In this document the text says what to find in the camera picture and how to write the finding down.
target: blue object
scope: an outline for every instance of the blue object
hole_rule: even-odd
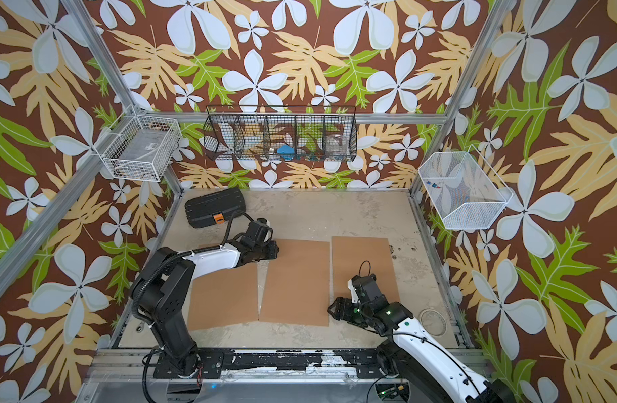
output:
[[[285,160],[291,160],[295,157],[295,149],[291,146],[283,145],[277,149],[277,153]]]

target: black toolbox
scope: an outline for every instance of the black toolbox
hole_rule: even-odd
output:
[[[246,211],[246,201],[238,188],[225,189],[185,202],[185,215],[193,228],[221,224],[230,220],[237,211]]]

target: black cable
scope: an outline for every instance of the black cable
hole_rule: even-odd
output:
[[[368,332],[370,332],[370,333],[373,333],[373,334],[377,334],[377,335],[379,335],[380,337],[389,337],[389,336],[396,336],[396,335],[401,335],[401,334],[403,334],[403,335],[405,335],[405,336],[412,336],[412,337],[415,337],[415,338],[417,338],[418,340],[420,340],[420,341],[422,341],[422,342],[424,342],[424,343],[429,343],[429,344],[433,345],[433,346],[434,346],[434,347],[436,347],[436,348],[437,348],[440,352],[442,352],[443,354],[445,354],[445,356],[447,356],[447,358],[449,358],[449,359],[450,359],[450,360],[451,360],[451,361],[452,361],[452,362],[453,362],[453,363],[454,363],[454,364],[455,364],[455,365],[456,365],[456,366],[457,366],[457,367],[458,367],[458,368],[459,368],[459,369],[463,372],[463,374],[465,375],[465,378],[466,378],[466,379],[467,379],[467,380],[468,380],[468,381],[472,384],[472,386],[474,386],[474,389],[476,390],[476,393],[478,393],[479,395],[481,394],[481,392],[479,391],[479,389],[476,387],[476,384],[475,384],[475,383],[474,383],[474,381],[472,380],[471,376],[470,376],[470,375],[468,375],[468,373],[466,373],[466,372],[465,372],[465,370],[464,370],[464,369],[463,369],[460,365],[458,365],[458,362],[456,362],[456,360],[455,360],[455,359],[454,359],[451,355],[449,355],[449,353],[448,353],[447,351],[443,350],[442,348],[440,348],[440,347],[439,347],[439,346],[437,346],[436,344],[434,344],[434,343],[430,342],[429,340],[427,340],[427,338],[417,336],[416,334],[413,334],[413,333],[406,333],[406,332],[403,332],[403,331],[394,331],[394,332],[393,332],[393,333],[391,333],[391,334],[379,334],[379,333],[378,333],[378,332],[376,332],[375,330],[369,330],[369,329],[364,329],[364,330],[366,330],[366,331],[368,331]]]
[[[162,352],[162,350],[155,347],[143,357],[143,395],[145,396],[145,400],[147,400],[149,403],[156,403],[156,401],[151,398],[149,391],[147,390],[147,369],[150,367],[149,362],[151,356],[155,354],[160,354]]]
[[[367,276],[371,275],[371,262],[369,261],[364,261],[360,264],[360,269],[357,270],[357,275],[360,275],[360,272],[362,271],[362,266],[364,266],[364,263],[369,263],[369,274]]]
[[[380,378],[376,379],[376,381],[372,383],[371,386],[369,386],[369,390],[366,391],[366,403],[369,403],[369,393],[371,393],[371,389],[373,389],[373,387],[376,385],[376,383],[378,383],[379,380],[384,379],[384,378],[386,378],[386,375],[383,375]]]
[[[232,213],[232,215],[230,216],[230,220],[228,220],[228,228],[226,228],[226,233],[223,236],[223,240],[221,241],[221,246],[225,245],[228,242],[228,237],[230,237],[230,229],[232,228],[232,221],[235,219],[235,217],[237,217],[237,214],[241,214],[245,216],[248,220],[254,221],[251,216],[246,214],[246,212],[242,212],[241,210]]]

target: stained floor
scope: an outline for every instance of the stained floor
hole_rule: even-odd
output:
[[[163,246],[189,250],[221,242],[225,225],[195,229],[185,217],[184,201],[211,192],[201,189],[186,191]],[[388,238],[393,247],[393,267],[402,304],[416,318],[424,310],[439,312],[446,323],[435,325],[447,330],[436,339],[447,348],[458,347],[441,290],[411,213],[407,192],[244,190],[243,195],[248,214],[267,218],[275,230],[275,238],[323,241],[330,241],[333,236]],[[244,231],[247,223],[244,217],[236,219],[231,235]],[[266,262],[259,262],[257,267],[260,308],[267,267]],[[332,302],[333,284],[330,293]],[[183,306],[185,318],[189,300],[188,293]],[[200,347],[225,348],[373,348],[382,341],[377,335],[345,322],[332,318],[329,321],[328,327],[250,322],[193,331],[191,335]],[[140,325],[138,319],[130,319],[120,347],[152,347],[156,344],[150,330]]]

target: brown cardboard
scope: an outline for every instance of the brown cardboard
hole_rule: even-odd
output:
[[[332,237],[331,247],[335,298],[351,298],[351,291],[346,287],[346,283],[358,274],[362,262],[369,261],[371,273],[376,275],[378,288],[386,296],[387,301],[389,303],[400,301],[387,238]],[[368,272],[369,265],[364,263],[360,275],[366,276]]]
[[[277,239],[279,255],[268,263],[259,320],[328,326],[328,242]]]
[[[256,263],[215,271],[192,282],[188,329],[254,322],[258,304]]]

